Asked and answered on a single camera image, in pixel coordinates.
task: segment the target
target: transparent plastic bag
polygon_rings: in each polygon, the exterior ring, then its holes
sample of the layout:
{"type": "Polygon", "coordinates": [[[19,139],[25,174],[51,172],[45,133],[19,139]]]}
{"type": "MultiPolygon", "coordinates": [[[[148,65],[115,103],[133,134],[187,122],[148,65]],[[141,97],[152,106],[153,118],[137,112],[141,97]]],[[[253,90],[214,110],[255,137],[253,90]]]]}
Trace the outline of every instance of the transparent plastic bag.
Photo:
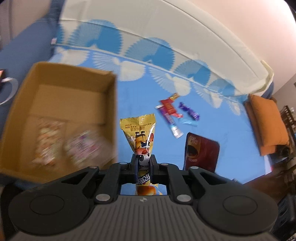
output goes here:
{"type": "Polygon", "coordinates": [[[72,162],[80,167],[104,166],[115,157],[111,144],[95,129],[80,128],[65,143],[72,162]]]}
{"type": "Polygon", "coordinates": [[[46,118],[39,119],[39,131],[36,141],[35,159],[33,164],[52,166],[61,157],[62,128],[64,122],[46,118]]]}

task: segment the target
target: blue bed sheet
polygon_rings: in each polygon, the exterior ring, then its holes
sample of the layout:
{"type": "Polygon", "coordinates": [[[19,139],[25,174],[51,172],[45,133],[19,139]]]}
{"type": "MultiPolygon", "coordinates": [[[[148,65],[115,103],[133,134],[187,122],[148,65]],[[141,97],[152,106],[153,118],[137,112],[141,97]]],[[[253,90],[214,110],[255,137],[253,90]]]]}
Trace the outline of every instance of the blue bed sheet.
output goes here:
{"type": "MultiPolygon", "coordinates": [[[[242,99],[219,95],[215,88],[210,89],[177,73],[110,52],[69,46],[58,46],[56,49],[50,62],[110,70],[118,75],[119,161],[129,162],[133,154],[120,130],[119,119],[155,113],[157,123],[152,153],[159,163],[172,163],[182,169],[186,134],[192,132],[219,142],[217,174],[229,179],[235,178],[241,183],[265,174],[264,159],[259,154],[249,118],[241,103],[242,99]],[[132,76],[124,75],[125,72],[131,71],[129,68],[134,69],[136,73],[132,76]],[[175,77],[182,80],[178,79],[177,83],[173,84],[169,82],[174,81],[175,77]],[[169,97],[176,90],[183,95],[176,103],[182,101],[200,114],[197,127],[181,124],[175,118],[178,127],[184,133],[178,139],[172,135],[164,118],[155,109],[155,106],[159,105],[159,100],[169,97]]],[[[133,194],[130,186],[125,192],[133,194]]]]}

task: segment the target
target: white strap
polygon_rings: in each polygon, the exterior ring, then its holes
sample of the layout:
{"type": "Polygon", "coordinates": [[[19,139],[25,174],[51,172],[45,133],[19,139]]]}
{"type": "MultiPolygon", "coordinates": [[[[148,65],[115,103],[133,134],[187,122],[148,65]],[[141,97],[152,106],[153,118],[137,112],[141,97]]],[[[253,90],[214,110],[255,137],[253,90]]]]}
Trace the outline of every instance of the white strap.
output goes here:
{"type": "Polygon", "coordinates": [[[8,96],[8,98],[6,100],[4,100],[2,103],[0,103],[0,105],[5,104],[7,101],[9,101],[17,92],[17,88],[18,88],[18,81],[14,78],[5,78],[2,80],[2,83],[4,82],[10,82],[12,85],[12,89],[10,92],[10,95],[8,96]]]}

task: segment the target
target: cartoon character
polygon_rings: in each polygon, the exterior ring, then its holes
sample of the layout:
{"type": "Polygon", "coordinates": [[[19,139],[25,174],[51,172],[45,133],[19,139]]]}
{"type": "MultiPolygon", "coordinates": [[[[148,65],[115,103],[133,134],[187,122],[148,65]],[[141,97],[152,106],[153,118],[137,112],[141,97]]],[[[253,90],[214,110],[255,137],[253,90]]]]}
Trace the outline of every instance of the cartoon character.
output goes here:
{"type": "Polygon", "coordinates": [[[150,143],[154,140],[154,134],[151,133],[149,140],[145,135],[145,131],[136,132],[136,148],[135,154],[137,155],[140,170],[149,167],[149,159],[150,159],[150,143]]]}

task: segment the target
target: ribbed gray plate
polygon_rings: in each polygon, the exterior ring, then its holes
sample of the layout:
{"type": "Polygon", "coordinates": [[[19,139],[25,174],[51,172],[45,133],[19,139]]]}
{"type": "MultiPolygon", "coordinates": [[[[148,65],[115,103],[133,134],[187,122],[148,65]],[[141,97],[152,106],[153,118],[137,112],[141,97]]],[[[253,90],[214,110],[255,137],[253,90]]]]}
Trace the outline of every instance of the ribbed gray plate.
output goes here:
{"type": "Polygon", "coordinates": [[[191,206],[173,203],[168,196],[119,196],[98,205],[79,227],[54,236],[18,232],[11,241],[272,241],[269,233],[236,237],[205,225],[191,206]]]}

